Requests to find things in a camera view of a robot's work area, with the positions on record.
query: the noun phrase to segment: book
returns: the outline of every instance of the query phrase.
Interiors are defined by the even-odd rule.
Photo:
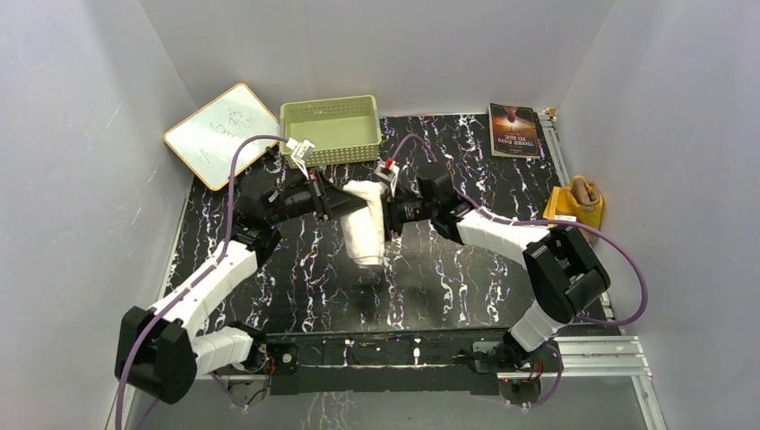
[[[491,125],[491,154],[524,159],[540,157],[533,109],[491,103],[488,116]]]

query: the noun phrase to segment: marble tabletop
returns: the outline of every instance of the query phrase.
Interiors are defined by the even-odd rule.
[[[496,213],[539,218],[559,185],[540,133],[540,159],[491,155],[487,115],[382,117],[381,158],[408,133],[431,143],[455,185]],[[401,183],[414,189],[417,166],[429,155],[414,141],[397,161],[408,168]],[[373,179],[374,163],[330,166],[326,176],[343,185]],[[267,155],[238,178],[243,193],[260,193],[283,178],[283,162]],[[223,238],[227,192],[194,180],[166,292],[182,283]],[[427,222],[407,224],[388,244],[387,265],[359,268],[346,255],[340,225],[313,215],[280,225],[282,240],[254,276],[213,312],[203,333],[241,321],[268,333],[406,331],[456,327],[508,327],[531,305],[527,272],[517,262],[440,237]],[[589,312],[603,317],[601,306]]]

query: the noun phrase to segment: basket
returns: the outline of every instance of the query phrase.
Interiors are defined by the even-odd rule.
[[[286,138],[308,139],[315,145],[309,168],[375,160],[383,140],[373,96],[285,103],[280,124]],[[292,150],[281,144],[280,151],[295,167]]]

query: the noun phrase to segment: gray wall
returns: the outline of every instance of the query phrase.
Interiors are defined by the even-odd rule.
[[[543,381],[553,383],[550,378]],[[142,416],[147,406],[144,396],[140,397],[134,405],[132,423]],[[216,383],[199,381],[178,404],[159,404],[145,421],[143,429],[646,428],[631,378],[626,377],[564,378],[553,399],[527,414],[519,408],[506,407],[499,399],[497,396],[471,396],[468,392],[320,392],[272,396],[254,403],[244,415],[240,408],[230,408],[229,400]]]
[[[142,0],[193,99],[247,82],[288,101],[374,94],[386,115],[545,108],[613,0]]]
[[[559,110],[571,171],[652,286],[642,337],[672,429],[757,428],[760,4],[617,1]],[[613,305],[638,304],[609,248]]]
[[[136,1],[0,4],[2,428],[102,428],[121,315],[159,290],[194,111]]]

